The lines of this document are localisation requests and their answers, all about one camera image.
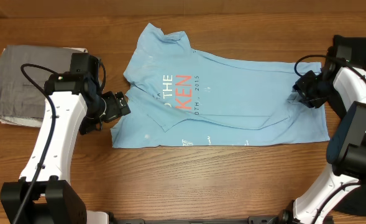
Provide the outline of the light blue printed t-shirt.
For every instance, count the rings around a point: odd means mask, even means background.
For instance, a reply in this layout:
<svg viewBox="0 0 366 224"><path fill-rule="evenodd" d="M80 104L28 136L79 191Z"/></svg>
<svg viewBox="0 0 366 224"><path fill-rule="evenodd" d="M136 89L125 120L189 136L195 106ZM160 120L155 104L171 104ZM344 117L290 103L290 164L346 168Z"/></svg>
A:
<svg viewBox="0 0 366 224"><path fill-rule="evenodd" d="M329 140L324 108L293 85L299 64L234 60L193 49L185 32L149 24L124 72L130 113L111 129L115 148L269 146Z"/></svg>

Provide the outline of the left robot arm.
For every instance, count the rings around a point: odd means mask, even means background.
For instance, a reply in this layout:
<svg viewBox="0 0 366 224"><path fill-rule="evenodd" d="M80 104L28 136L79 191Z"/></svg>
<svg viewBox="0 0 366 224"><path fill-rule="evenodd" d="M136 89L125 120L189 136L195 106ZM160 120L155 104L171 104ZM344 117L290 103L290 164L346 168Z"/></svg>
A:
<svg viewBox="0 0 366 224"><path fill-rule="evenodd" d="M42 125L30 159L16 182L5 182L0 201L12 224L115 223L113 213L95 212L70 184L76 138L100 131L130 113L122 92L104 92L105 66L88 53L73 53L70 69L50 71L39 91L45 97Z"/></svg>

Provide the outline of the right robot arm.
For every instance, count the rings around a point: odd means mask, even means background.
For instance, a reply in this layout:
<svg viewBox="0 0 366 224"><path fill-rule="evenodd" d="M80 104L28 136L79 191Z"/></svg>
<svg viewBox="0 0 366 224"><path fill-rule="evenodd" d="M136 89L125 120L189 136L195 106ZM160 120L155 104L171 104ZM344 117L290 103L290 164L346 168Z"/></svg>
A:
<svg viewBox="0 0 366 224"><path fill-rule="evenodd" d="M366 183L366 70L352 58L352 47L334 45L324 55L321 74L300 75L293 89L300 103L319 108L335 98L342 118L326 150L327 164L312 186L273 218L249 223L332 223L329 212Z"/></svg>

